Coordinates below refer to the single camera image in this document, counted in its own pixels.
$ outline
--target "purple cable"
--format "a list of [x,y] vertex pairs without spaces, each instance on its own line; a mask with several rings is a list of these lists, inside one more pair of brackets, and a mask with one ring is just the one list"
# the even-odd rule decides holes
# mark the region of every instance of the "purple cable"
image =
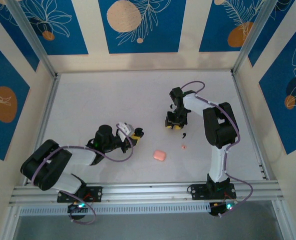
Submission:
[[189,83],[183,85],[183,86],[181,87],[181,89],[183,89],[185,86],[188,86],[188,85],[190,85],[190,84],[194,84],[194,83],[200,83],[200,84],[203,84],[202,88],[200,88],[198,91],[196,91],[195,94],[197,94],[198,92],[201,92],[201,91],[206,87],[206,84],[205,84],[204,82],[202,82],[202,81],[191,81],[191,82],[189,82]]
[[[124,135],[126,136],[127,140],[129,141],[130,143],[130,146],[131,146],[131,153],[130,155],[123,159],[123,160],[115,160],[115,159],[112,159],[108,156],[106,156],[105,154],[103,154],[102,152],[98,151],[98,150],[95,150],[95,149],[91,149],[91,148],[88,148],[88,147],[85,147],[85,146],[62,146],[62,147],[59,147],[57,149],[55,149],[53,152],[51,152],[44,160],[43,162],[38,166],[37,170],[34,172],[33,176],[32,176],[32,179],[31,179],[31,182],[32,182],[32,185],[34,185],[34,181],[36,179],[36,176],[38,175],[39,171],[41,170],[41,168],[46,164],[47,160],[49,160],[54,154],[56,154],[58,151],[62,150],[62,149],[84,149],[84,150],[89,150],[89,151],[92,151],[92,152],[95,152],[97,154],[100,154],[101,156],[113,161],[113,162],[116,162],[116,163],[122,163],[122,162],[125,162],[126,160],[128,160],[132,154],[133,154],[133,144],[132,144],[132,141],[131,139],[124,133],[124,131],[122,131],[120,128],[119,128],[119,124],[117,124],[117,129]],[[71,196],[72,198],[78,200],[79,202],[82,202],[83,204],[85,204],[94,214],[94,218],[91,220],[91,221],[87,221],[87,222],[81,222],[81,221],[75,221],[74,219],[72,219],[72,213],[70,214],[70,219],[72,222],[74,223],[77,223],[77,224],[81,224],[81,225],[89,225],[89,224],[92,224],[95,219],[96,219],[96,213],[94,211],[94,209],[89,205],[87,204],[85,201],[83,201],[82,199],[78,198],[77,196],[69,193],[69,192],[66,192],[66,191],[62,191],[64,194],[66,195],[69,195]]]
[[204,83],[204,82],[201,82],[201,81],[191,81],[191,82],[185,84],[181,89],[183,89],[185,86],[187,86],[187,85],[189,85],[189,84],[192,84],[192,83],[202,83],[202,84],[203,84],[203,88],[201,88],[200,90],[198,90],[198,91],[195,93],[194,96],[195,96],[197,99],[199,99],[199,100],[201,100],[201,101],[203,101],[203,102],[205,102],[205,103],[208,103],[208,104],[210,104],[211,106],[214,106],[214,107],[218,108],[218,109],[219,109],[219,110],[220,110],[220,111],[226,116],[226,118],[229,120],[229,122],[230,122],[231,125],[233,126],[233,129],[234,129],[234,130],[236,131],[236,133],[237,133],[237,137],[238,137],[237,141],[236,141],[235,143],[229,145],[229,146],[227,147],[225,153],[224,153],[224,157],[223,157],[223,170],[224,170],[224,173],[227,175],[228,178],[231,178],[231,179],[233,179],[233,180],[235,180],[235,181],[238,181],[238,182],[240,182],[240,183],[246,184],[246,185],[248,185],[248,186],[250,187],[250,193],[249,193],[249,195],[248,195],[247,197],[245,197],[241,202],[237,203],[237,204],[234,206],[234,208],[232,208],[230,211],[227,211],[227,212],[225,212],[225,213],[219,215],[220,217],[222,217],[222,216],[226,215],[228,212],[232,212],[237,206],[240,206],[241,204],[245,203],[245,202],[251,197],[251,195],[252,195],[252,193],[253,193],[253,187],[252,187],[252,185],[251,185],[250,183],[248,183],[248,182],[246,182],[246,181],[244,181],[244,180],[241,180],[241,179],[238,179],[238,178],[236,178],[236,177],[233,177],[233,176],[229,175],[229,174],[227,173],[227,170],[226,170],[226,169],[227,169],[228,150],[229,150],[231,147],[235,146],[236,144],[238,144],[238,143],[240,142],[240,133],[239,133],[239,130],[238,130],[236,124],[235,124],[234,121],[231,119],[231,117],[226,113],[226,111],[223,110],[220,106],[218,106],[218,105],[216,105],[216,104],[214,104],[214,103],[212,103],[212,102],[210,102],[210,101],[207,101],[207,100],[204,99],[204,98],[201,98],[201,97],[197,96],[197,93],[200,92],[201,90],[203,90],[203,89],[205,88],[205,83]]

